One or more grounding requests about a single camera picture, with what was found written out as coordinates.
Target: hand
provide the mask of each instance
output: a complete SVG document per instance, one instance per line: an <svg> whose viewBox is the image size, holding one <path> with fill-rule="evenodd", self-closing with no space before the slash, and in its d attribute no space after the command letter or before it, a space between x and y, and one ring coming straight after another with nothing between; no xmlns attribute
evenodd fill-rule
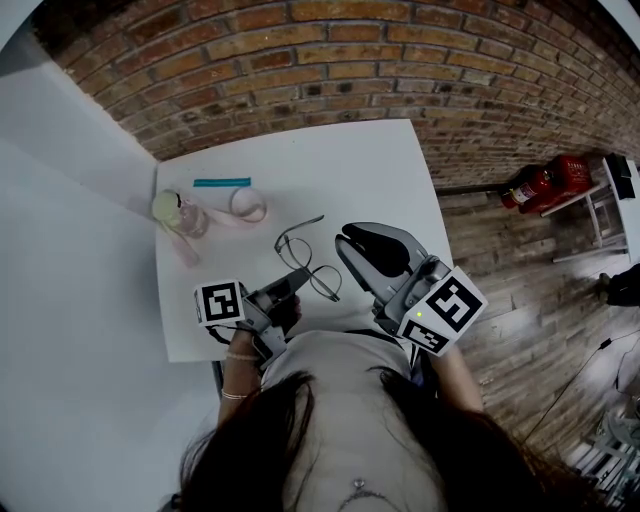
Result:
<svg viewBox="0 0 640 512"><path fill-rule="evenodd" d="M269 313L273 325L282 327L285 335L302 318L300 310L300 297L293 295L284 302L278 304Z"/></svg>

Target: black object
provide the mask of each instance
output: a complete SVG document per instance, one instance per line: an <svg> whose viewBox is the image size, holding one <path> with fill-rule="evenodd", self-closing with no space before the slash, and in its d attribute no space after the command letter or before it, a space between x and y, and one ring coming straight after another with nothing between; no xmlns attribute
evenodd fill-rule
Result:
<svg viewBox="0 0 640 512"><path fill-rule="evenodd" d="M640 306L640 263L611 278L606 287L610 306Z"/></svg>
<svg viewBox="0 0 640 512"><path fill-rule="evenodd" d="M211 369L213 370L213 382L216 385L218 398L222 399L222 388L224 386L224 370L220 361L211 361Z"/></svg>
<svg viewBox="0 0 640 512"><path fill-rule="evenodd" d="M400 240L347 224L342 232L351 238L352 247L386 277L398 277L409 267L409 251ZM336 237L348 241L342 235Z"/></svg>
<svg viewBox="0 0 640 512"><path fill-rule="evenodd" d="M296 295L290 295L288 299L277 304L269 312L269 318L271 318L274 326L282 327L282 331L287 334L291 328L298 323Z"/></svg>
<svg viewBox="0 0 640 512"><path fill-rule="evenodd" d="M209 326L206 327L207 331L209 332L209 336L213 336L218 343L222 343L223 345L230 345L231 344L230 340L228 340L226 338L223 338L222 336L220 336L218 334L218 331L216 331L217 327L219 327L219 326L217 326L217 325L209 325Z"/></svg>
<svg viewBox="0 0 640 512"><path fill-rule="evenodd" d="M607 162L609 171L611 171L611 177L618 192L618 197L620 199L633 199L636 197L633 190L633 183L631 182L631 169L629 169L626 158L611 153L605 157L605 161Z"/></svg>

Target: white wall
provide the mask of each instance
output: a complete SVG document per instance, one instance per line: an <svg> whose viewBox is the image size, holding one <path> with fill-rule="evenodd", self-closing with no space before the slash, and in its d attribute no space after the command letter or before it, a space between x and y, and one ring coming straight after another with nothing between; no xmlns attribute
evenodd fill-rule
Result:
<svg viewBox="0 0 640 512"><path fill-rule="evenodd" d="M151 511L215 419L206 363L169 364L154 228L0 140L0 502Z"/></svg>
<svg viewBox="0 0 640 512"><path fill-rule="evenodd" d="M149 215L157 161L49 59L27 24L0 52L0 138Z"/></svg>
<svg viewBox="0 0 640 512"><path fill-rule="evenodd" d="M0 0L0 50L42 0Z"/></svg>
<svg viewBox="0 0 640 512"><path fill-rule="evenodd" d="M628 0L599 0L640 49L640 17Z"/></svg>

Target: person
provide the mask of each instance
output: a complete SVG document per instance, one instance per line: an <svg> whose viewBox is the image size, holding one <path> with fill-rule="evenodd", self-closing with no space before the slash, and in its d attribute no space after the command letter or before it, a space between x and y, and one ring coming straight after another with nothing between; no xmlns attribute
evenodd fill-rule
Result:
<svg viewBox="0 0 640 512"><path fill-rule="evenodd" d="M610 306L640 306L640 263L613 277L600 274L598 298Z"/></svg>
<svg viewBox="0 0 640 512"><path fill-rule="evenodd" d="M262 378L251 339L233 336L218 426L182 461L183 512L603 510L484 413L456 346L434 387L374 331L295 336Z"/></svg>

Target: bracelet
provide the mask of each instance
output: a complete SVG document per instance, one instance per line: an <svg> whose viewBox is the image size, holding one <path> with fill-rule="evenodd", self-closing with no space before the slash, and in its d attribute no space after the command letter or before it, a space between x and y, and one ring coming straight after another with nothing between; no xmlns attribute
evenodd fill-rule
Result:
<svg viewBox="0 0 640 512"><path fill-rule="evenodd" d="M235 352L227 352L227 359L235 359L236 361L257 361L260 356L246 356L244 354L236 354Z"/></svg>
<svg viewBox="0 0 640 512"><path fill-rule="evenodd" d="M229 400L244 400L249 395L230 395L229 393L222 392L222 396L224 398L228 398Z"/></svg>

